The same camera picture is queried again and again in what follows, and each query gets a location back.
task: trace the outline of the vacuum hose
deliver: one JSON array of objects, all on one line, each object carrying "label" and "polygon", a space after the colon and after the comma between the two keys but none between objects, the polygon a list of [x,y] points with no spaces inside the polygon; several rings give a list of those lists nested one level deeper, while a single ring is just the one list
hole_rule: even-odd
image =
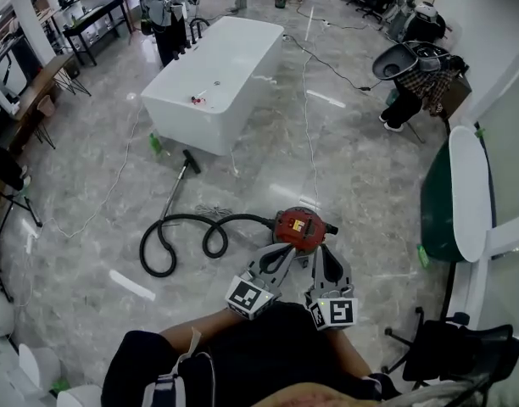
[{"label": "vacuum hose", "polygon": [[[251,214],[236,214],[236,215],[228,215],[227,217],[224,217],[221,220],[214,221],[211,220],[209,217],[205,217],[204,215],[196,215],[196,214],[173,214],[173,215],[167,215],[163,220],[155,221],[150,227],[147,229],[147,231],[144,233],[141,239],[141,244],[139,246],[139,258],[141,259],[141,265],[143,269],[151,276],[154,277],[167,277],[169,276],[173,271],[175,271],[176,268],[176,253],[173,249],[173,246],[165,239],[164,237],[164,224],[168,223],[172,220],[195,220],[195,221],[202,221],[203,223],[207,223],[210,225],[210,228],[205,232],[205,235],[203,237],[203,251],[204,253],[212,259],[221,258],[224,253],[227,251],[227,246],[229,245],[229,241],[227,239],[227,233],[224,231],[224,229],[221,227],[222,225],[225,225],[225,223],[228,223],[233,220],[251,220],[256,221],[258,223],[261,223],[264,226],[267,226],[269,229],[273,230],[275,226],[274,220],[265,219],[263,217],[259,217],[258,215],[251,215]],[[171,264],[168,270],[166,271],[156,271],[153,270],[150,266],[147,264],[147,260],[144,256],[144,248],[146,246],[148,237],[150,234],[154,231],[158,231],[158,239],[161,242],[162,246],[164,246],[165,250],[167,250],[171,257]],[[213,232],[217,231],[220,236],[222,237],[222,247],[217,252],[211,252],[209,250],[209,240],[212,236]]]}]

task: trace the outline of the vacuum wand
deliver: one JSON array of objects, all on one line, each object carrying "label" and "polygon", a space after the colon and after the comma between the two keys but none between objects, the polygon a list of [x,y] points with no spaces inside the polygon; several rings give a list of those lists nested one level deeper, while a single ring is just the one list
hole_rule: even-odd
[{"label": "vacuum wand", "polygon": [[184,173],[186,172],[186,169],[188,166],[192,166],[193,171],[196,173],[196,175],[199,175],[201,173],[201,169],[199,169],[198,163],[196,160],[192,157],[190,154],[190,151],[187,149],[184,149],[182,151],[184,153],[184,156],[186,159],[184,160],[184,164],[182,165],[181,173],[178,174],[178,177],[176,178],[175,184],[173,184],[173,188],[171,188],[171,192],[169,193],[169,197],[167,198],[167,202],[165,202],[164,210],[161,213],[161,216],[159,217],[160,220],[163,220],[167,216],[167,211],[169,211],[169,207],[171,205],[171,202],[173,202],[173,198],[175,197],[176,190],[178,189],[178,186],[180,185],[182,181],[182,177],[184,176]]}]

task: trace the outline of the camera wearer's arm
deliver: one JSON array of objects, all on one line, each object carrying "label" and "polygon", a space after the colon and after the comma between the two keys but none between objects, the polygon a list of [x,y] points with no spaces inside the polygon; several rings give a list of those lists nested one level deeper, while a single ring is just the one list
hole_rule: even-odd
[{"label": "camera wearer's arm", "polygon": [[372,373],[369,365],[363,360],[342,330],[326,330],[325,334],[337,353],[338,362],[343,371],[358,378],[369,376]]},{"label": "camera wearer's arm", "polygon": [[167,339],[172,347],[179,353],[184,354],[190,348],[192,341],[192,327],[201,333],[199,344],[209,341],[215,334],[246,321],[241,316],[229,309],[223,309],[212,315],[203,316],[196,320],[183,322],[160,333]]}]

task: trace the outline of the plaid shirt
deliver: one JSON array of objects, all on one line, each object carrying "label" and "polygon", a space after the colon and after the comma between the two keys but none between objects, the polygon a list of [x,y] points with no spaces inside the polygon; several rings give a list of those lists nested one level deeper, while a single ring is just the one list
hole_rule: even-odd
[{"label": "plaid shirt", "polygon": [[448,91],[454,77],[455,73],[450,70],[437,72],[412,70],[399,77],[397,81],[415,93],[418,98],[429,98],[429,111],[436,113],[440,100]]}]

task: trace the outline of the tiled floor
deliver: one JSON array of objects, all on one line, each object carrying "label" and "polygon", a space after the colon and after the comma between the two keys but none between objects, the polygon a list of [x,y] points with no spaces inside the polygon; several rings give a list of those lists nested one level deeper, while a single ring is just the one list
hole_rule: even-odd
[{"label": "tiled floor", "polygon": [[[213,18],[232,3],[202,0],[200,13]],[[313,7],[315,17],[331,23],[366,26],[354,6],[341,0],[306,0],[300,10],[307,14]],[[377,82],[371,64],[390,45],[373,28],[340,29],[322,21],[311,22],[306,41],[308,19],[292,4],[275,8],[274,0],[249,0],[242,16],[283,25],[356,86]],[[143,271],[139,243],[159,217],[181,167],[183,146],[166,140],[171,157],[154,157],[148,144],[152,122],[139,94],[158,74],[158,56],[140,32],[130,45],[122,35],[98,54],[97,67],[82,71],[91,98],[61,95],[56,115],[47,122],[57,150],[32,139],[21,157],[33,175],[28,193],[45,220],[32,255],[26,257],[22,226],[23,219],[30,219],[21,210],[13,211],[2,237],[0,264],[8,285],[17,304],[28,302],[20,308],[15,340],[53,348],[73,384],[102,384],[126,331],[159,331],[222,307],[229,281],[269,236],[262,226],[233,224],[227,228],[226,256],[212,260],[201,251],[205,228],[183,223],[168,230],[180,259],[174,275],[157,279]],[[277,84],[248,119],[233,149],[234,165],[231,157],[192,149],[203,171],[188,175],[173,212],[208,204],[272,217],[279,209],[315,199],[304,121],[302,74],[308,57],[295,44],[283,43]],[[444,128],[429,116],[416,116],[413,123],[426,144],[408,128],[401,134],[384,130],[377,116],[393,87],[390,82],[358,92],[314,59],[305,80],[307,90],[335,100],[309,94],[319,213],[339,227],[328,243],[351,264],[360,300],[359,324],[347,333],[378,369],[399,353],[383,328],[412,332],[415,306],[434,317],[442,303],[446,267],[423,270],[416,245],[421,179],[445,139]],[[115,183],[137,116],[127,165],[109,200],[83,231],[66,238],[49,219],[70,234],[96,213]],[[147,256],[159,267],[166,255],[157,241],[148,245]],[[152,290],[155,301],[116,285],[109,278],[111,269]],[[283,299],[301,300],[309,285],[310,272],[295,265],[283,285]]]}]

